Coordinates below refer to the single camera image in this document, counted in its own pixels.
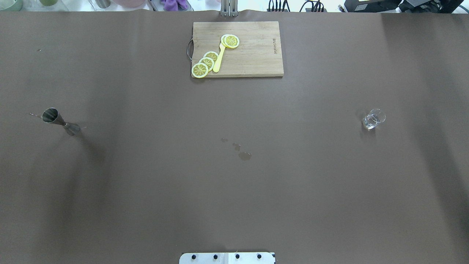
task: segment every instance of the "yellow knife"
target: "yellow knife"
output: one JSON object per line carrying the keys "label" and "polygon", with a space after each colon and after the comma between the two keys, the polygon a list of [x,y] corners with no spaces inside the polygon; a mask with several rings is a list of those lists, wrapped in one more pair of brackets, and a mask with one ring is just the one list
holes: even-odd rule
{"label": "yellow knife", "polygon": [[220,42],[220,53],[218,54],[217,61],[213,67],[213,72],[219,72],[221,66],[221,58],[223,57],[223,53],[225,52],[225,46]]}

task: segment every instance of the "cutting board handle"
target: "cutting board handle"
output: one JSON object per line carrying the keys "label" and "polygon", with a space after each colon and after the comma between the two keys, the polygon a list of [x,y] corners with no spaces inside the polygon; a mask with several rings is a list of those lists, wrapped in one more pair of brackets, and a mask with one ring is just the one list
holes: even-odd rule
{"label": "cutting board handle", "polygon": [[[189,55],[189,47],[192,42],[192,53]],[[194,54],[194,36],[190,36],[189,43],[187,43],[187,57],[189,57],[190,62],[192,62],[192,55]]]}

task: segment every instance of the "black device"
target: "black device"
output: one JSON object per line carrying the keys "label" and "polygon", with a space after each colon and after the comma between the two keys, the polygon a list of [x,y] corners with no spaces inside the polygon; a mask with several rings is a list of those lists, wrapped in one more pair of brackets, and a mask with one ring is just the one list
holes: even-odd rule
{"label": "black device", "polygon": [[401,0],[345,0],[348,12],[376,13],[396,9]]}
{"label": "black device", "polygon": [[406,13],[452,13],[464,0],[404,0],[399,9]]}
{"label": "black device", "polygon": [[[306,13],[308,13],[308,12],[313,12],[314,13],[314,9],[312,9],[312,8],[305,8],[304,11],[306,11]],[[327,9],[322,8],[321,12],[327,13]]]}

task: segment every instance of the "wooden cutting board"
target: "wooden cutting board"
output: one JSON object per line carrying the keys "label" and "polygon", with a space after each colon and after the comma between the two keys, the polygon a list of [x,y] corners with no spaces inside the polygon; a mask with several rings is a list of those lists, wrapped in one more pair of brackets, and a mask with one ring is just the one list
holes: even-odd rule
{"label": "wooden cutting board", "polygon": [[220,71],[205,78],[283,76],[282,46],[278,21],[194,22],[192,66],[207,51],[220,52],[224,34],[239,37],[237,48],[225,49]]}

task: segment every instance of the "purple cloth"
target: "purple cloth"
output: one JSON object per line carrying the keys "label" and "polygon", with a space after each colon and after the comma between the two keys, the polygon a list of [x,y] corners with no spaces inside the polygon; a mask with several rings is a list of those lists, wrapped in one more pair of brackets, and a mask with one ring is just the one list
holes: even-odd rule
{"label": "purple cloth", "polygon": [[187,0],[161,0],[161,3],[165,4],[163,8],[165,11],[177,11],[178,5],[184,10],[188,8]]}

